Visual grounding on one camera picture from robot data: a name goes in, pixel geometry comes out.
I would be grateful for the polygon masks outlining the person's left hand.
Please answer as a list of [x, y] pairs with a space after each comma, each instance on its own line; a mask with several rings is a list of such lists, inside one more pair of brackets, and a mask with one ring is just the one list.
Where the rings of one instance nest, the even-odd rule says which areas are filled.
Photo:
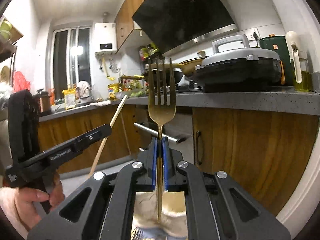
[[33, 188], [1, 187], [1, 229], [7, 239], [26, 239], [28, 232], [41, 220], [34, 203], [48, 201], [54, 210], [65, 200], [58, 173], [54, 174], [50, 194]]

